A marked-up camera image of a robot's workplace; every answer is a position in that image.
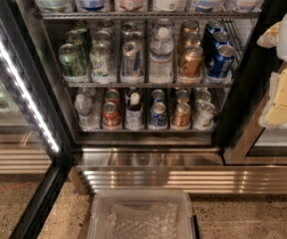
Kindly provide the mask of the silver can rear bottom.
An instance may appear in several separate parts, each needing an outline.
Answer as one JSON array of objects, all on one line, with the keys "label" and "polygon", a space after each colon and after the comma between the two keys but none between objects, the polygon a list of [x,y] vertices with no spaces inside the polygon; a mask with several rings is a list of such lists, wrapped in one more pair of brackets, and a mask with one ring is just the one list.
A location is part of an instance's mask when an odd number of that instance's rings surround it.
[{"label": "silver can rear bottom", "polygon": [[198,90],[195,93],[195,102],[197,104],[203,104],[205,102],[211,102],[211,94],[208,90]]}]

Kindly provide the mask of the blue pepsi can front bottom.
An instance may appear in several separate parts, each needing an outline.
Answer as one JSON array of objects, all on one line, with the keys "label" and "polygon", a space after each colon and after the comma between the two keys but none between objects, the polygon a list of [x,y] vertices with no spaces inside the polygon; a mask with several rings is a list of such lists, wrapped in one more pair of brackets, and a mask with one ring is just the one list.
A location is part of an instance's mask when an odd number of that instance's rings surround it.
[{"label": "blue pepsi can front bottom", "polygon": [[152,126],[166,126],[167,113],[164,103],[154,103],[150,108],[149,124]]}]

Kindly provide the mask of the silver red bull can front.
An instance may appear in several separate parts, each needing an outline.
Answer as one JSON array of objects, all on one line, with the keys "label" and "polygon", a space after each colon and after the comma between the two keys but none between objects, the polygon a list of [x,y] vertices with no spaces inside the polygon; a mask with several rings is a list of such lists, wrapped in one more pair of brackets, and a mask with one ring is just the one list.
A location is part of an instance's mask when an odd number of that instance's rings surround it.
[{"label": "silver red bull can front", "polygon": [[138,42],[126,42],[122,46],[123,75],[137,78],[141,75],[141,47]]}]

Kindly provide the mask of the silver can rear red bull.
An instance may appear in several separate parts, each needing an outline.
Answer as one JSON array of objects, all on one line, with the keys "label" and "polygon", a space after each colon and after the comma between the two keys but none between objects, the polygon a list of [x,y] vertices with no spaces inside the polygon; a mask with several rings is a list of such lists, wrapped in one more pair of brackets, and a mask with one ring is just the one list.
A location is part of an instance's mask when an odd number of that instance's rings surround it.
[{"label": "silver can rear red bull", "polygon": [[126,42],[128,40],[130,32],[135,32],[138,29],[135,22],[125,22],[121,27],[122,41]]}]

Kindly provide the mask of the clear plastic bin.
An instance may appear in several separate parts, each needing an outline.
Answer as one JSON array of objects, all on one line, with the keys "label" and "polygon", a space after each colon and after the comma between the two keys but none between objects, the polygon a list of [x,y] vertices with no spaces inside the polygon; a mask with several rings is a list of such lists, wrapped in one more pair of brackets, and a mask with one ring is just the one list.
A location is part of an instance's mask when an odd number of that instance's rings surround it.
[{"label": "clear plastic bin", "polygon": [[174,202],[178,205],[175,239],[199,239],[196,216],[192,214],[190,197],[185,192],[143,188],[98,192],[92,205],[87,239],[113,239],[109,216],[114,204],[148,205],[156,202]]}]

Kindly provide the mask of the gold can rear bottom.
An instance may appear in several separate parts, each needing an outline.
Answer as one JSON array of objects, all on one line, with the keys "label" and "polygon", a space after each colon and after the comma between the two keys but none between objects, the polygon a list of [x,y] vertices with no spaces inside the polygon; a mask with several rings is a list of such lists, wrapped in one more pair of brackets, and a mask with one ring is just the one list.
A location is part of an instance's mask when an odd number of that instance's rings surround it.
[{"label": "gold can rear bottom", "polygon": [[189,102],[189,92],[185,89],[180,89],[175,92],[175,100],[178,104]]}]

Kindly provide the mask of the bubble wrap sheet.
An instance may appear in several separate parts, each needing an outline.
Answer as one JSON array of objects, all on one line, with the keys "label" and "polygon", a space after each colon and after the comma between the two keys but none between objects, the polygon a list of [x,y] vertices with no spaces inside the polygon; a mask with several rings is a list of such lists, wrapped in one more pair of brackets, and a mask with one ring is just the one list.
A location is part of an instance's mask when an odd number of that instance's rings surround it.
[{"label": "bubble wrap sheet", "polygon": [[113,239],[175,239],[177,210],[174,202],[114,204],[109,216]]}]

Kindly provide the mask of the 7up can front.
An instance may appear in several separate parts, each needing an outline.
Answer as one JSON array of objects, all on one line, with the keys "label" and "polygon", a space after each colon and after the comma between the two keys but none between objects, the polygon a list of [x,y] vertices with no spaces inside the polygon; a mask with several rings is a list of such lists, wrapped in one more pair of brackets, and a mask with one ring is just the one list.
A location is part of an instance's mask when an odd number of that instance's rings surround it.
[{"label": "7up can front", "polygon": [[92,47],[90,59],[95,77],[109,77],[113,74],[112,53],[104,44],[97,44]]}]

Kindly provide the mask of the dark drink bottle white cap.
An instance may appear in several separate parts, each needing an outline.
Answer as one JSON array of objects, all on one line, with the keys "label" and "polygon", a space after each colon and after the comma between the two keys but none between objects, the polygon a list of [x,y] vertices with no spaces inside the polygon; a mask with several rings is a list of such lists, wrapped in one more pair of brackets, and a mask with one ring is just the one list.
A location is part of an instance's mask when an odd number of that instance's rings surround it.
[{"label": "dark drink bottle white cap", "polygon": [[132,93],[126,111],[126,127],[139,130],[143,127],[143,104],[138,93]]}]

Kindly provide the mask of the glass fridge door left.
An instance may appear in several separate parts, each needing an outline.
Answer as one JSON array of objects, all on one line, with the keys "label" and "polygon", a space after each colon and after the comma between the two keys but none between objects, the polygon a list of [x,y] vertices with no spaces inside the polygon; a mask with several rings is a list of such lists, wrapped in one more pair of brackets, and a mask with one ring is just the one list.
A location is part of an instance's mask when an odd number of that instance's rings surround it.
[{"label": "glass fridge door left", "polygon": [[37,239],[72,166],[58,103],[61,73],[35,0],[0,0],[0,38],[60,150],[0,56],[0,239]]}]

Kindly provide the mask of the white led light strip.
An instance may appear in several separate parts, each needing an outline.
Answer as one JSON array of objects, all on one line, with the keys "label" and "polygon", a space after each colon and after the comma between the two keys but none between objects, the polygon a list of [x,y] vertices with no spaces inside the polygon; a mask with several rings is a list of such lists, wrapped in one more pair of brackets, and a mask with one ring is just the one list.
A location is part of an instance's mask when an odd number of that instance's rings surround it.
[{"label": "white led light strip", "polygon": [[31,94],[28,92],[23,80],[21,79],[17,68],[14,66],[11,61],[10,54],[6,51],[5,46],[3,45],[0,38],[0,56],[5,60],[7,64],[7,71],[14,77],[15,85],[21,90],[22,97],[26,101],[29,110],[33,113],[33,117],[37,122],[39,128],[42,130],[43,136],[46,138],[49,145],[53,151],[58,152],[60,150],[55,139],[53,138],[50,130],[48,129],[44,119],[42,118],[41,113],[38,111],[36,104],[34,103]]}]

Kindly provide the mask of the gold can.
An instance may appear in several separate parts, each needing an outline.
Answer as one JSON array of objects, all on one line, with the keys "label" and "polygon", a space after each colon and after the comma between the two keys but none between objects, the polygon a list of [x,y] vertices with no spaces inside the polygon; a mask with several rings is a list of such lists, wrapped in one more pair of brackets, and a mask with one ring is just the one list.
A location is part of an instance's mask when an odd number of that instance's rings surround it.
[{"label": "gold can", "polygon": [[199,32],[199,23],[196,20],[185,20],[180,27],[180,32],[182,34],[189,32]]},{"label": "gold can", "polygon": [[199,33],[189,32],[181,38],[181,47],[184,48],[189,45],[201,45],[201,37]]},{"label": "gold can", "polygon": [[203,49],[198,45],[186,46],[179,60],[178,74],[185,78],[195,78],[203,56]]},{"label": "gold can", "polygon": [[175,100],[178,104],[189,102],[189,92],[185,89],[180,89],[175,92]]},{"label": "gold can", "polygon": [[172,124],[179,127],[188,126],[189,120],[190,120],[190,105],[188,103],[179,103],[176,106],[172,118]]}]

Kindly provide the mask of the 7up can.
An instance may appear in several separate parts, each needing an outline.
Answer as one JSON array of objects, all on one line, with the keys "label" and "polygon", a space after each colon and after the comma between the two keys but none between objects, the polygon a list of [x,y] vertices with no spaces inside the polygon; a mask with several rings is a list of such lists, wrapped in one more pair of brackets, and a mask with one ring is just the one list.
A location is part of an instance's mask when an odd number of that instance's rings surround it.
[{"label": "7up can", "polygon": [[104,44],[109,47],[112,44],[111,36],[106,31],[97,31],[93,35],[93,45]]},{"label": "7up can", "polygon": [[113,74],[112,53],[104,44],[97,44],[92,47],[90,59],[95,77],[109,77]]}]

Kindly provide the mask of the gold can rear middle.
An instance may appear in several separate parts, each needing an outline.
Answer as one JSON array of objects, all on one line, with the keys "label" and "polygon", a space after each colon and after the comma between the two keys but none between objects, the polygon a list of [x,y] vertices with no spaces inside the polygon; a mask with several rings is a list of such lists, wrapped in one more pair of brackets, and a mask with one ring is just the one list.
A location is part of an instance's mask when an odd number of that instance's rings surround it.
[{"label": "gold can rear middle", "polygon": [[199,32],[199,23],[196,20],[185,20],[180,27],[180,32],[182,34],[189,32]]}]

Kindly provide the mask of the green can front middle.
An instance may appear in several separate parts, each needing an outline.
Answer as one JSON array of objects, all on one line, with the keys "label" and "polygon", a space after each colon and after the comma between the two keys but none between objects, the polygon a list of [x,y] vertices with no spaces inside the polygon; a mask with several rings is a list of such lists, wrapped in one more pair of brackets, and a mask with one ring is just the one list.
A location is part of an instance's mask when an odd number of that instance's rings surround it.
[{"label": "green can front middle", "polygon": [[78,78],[86,74],[83,59],[74,44],[67,43],[60,47],[59,60],[66,77]]}]

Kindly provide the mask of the red coke can front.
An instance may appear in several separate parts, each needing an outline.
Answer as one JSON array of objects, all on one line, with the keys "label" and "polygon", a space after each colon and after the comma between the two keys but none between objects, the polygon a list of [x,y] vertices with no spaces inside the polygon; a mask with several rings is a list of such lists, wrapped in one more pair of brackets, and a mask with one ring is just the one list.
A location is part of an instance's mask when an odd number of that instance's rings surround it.
[{"label": "red coke can front", "polygon": [[105,103],[102,109],[102,116],[105,126],[119,126],[121,117],[117,105],[114,103]]}]

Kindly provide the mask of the gold can front middle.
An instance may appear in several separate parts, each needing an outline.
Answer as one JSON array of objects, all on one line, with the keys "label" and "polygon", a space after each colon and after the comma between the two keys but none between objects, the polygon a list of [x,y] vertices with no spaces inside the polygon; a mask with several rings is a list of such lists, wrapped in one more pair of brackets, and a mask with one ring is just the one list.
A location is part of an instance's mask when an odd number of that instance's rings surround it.
[{"label": "gold can front middle", "polygon": [[203,56],[203,49],[198,45],[186,46],[179,60],[178,74],[185,78],[195,78]]}]

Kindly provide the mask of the red coke can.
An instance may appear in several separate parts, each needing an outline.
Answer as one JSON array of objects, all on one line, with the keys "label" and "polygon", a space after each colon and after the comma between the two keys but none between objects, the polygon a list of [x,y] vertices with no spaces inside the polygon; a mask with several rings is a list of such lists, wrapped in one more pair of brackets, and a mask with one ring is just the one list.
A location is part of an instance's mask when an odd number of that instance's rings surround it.
[{"label": "red coke can", "polygon": [[120,104],[121,97],[120,93],[116,89],[108,89],[105,93],[105,102],[106,103],[114,103],[117,106]]},{"label": "red coke can", "polygon": [[114,103],[105,103],[102,109],[102,116],[105,126],[119,126],[121,117],[117,105]]}]

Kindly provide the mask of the blue pepsi can rear bottom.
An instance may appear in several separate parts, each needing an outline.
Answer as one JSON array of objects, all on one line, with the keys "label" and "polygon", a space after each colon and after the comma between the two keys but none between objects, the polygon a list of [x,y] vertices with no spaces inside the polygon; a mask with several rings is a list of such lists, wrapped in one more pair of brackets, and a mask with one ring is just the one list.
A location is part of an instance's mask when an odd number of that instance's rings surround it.
[{"label": "blue pepsi can rear bottom", "polygon": [[164,103],[165,102],[165,93],[161,89],[156,89],[151,92],[151,102],[155,103]]}]

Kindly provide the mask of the water bottle middle shelf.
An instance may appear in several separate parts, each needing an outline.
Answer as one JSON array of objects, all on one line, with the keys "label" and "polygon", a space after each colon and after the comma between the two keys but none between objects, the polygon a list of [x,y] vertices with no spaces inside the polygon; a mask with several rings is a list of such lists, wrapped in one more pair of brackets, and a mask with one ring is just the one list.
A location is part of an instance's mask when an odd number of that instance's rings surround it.
[{"label": "water bottle middle shelf", "polygon": [[170,82],[173,70],[174,41],[167,28],[161,27],[149,44],[149,81],[154,84]]}]

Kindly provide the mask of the gold can front bottom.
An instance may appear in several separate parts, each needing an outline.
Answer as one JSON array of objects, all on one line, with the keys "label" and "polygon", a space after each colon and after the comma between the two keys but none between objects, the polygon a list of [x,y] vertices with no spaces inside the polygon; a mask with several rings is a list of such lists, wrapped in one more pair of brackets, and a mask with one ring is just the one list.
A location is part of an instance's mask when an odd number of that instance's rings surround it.
[{"label": "gold can front bottom", "polygon": [[172,124],[179,127],[188,126],[189,120],[190,120],[190,105],[188,103],[179,103],[176,106],[172,118]]}]

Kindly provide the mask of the blue pepsi can rear middle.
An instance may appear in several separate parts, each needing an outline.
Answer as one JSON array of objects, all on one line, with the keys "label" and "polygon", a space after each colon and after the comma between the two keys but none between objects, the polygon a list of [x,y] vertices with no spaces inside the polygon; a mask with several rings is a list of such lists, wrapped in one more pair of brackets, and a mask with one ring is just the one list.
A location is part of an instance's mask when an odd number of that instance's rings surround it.
[{"label": "blue pepsi can rear middle", "polygon": [[205,25],[205,32],[207,34],[214,34],[216,32],[224,31],[225,27],[220,20],[209,19]]}]

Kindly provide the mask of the red coke can rear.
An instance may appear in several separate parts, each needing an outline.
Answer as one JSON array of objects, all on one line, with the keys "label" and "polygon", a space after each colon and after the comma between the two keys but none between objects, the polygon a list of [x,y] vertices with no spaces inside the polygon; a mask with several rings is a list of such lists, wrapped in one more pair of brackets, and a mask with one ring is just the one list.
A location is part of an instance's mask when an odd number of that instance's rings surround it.
[{"label": "red coke can rear", "polygon": [[105,102],[106,103],[114,103],[117,106],[120,104],[121,97],[120,93],[116,89],[108,89],[105,93]]}]

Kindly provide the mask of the clear water bottle bottom shelf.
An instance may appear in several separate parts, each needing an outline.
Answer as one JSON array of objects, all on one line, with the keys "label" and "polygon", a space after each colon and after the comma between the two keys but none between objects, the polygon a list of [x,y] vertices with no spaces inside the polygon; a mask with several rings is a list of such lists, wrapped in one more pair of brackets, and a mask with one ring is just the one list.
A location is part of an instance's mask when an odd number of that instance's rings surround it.
[{"label": "clear water bottle bottom shelf", "polygon": [[77,94],[74,106],[79,116],[81,129],[96,129],[99,127],[91,98],[84,94]]}]

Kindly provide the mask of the blue pepsi can front middle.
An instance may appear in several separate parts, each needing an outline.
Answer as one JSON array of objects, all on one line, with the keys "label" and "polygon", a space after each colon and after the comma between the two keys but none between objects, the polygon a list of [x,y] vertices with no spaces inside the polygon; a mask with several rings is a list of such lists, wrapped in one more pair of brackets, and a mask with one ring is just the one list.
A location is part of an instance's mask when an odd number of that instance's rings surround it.
[{"label": "blue pepsi can front middle", "polygon": [[235,48],[231,45],[218,46],[207,66],[207,74],[211,78],[224,79],[234,61]]}]

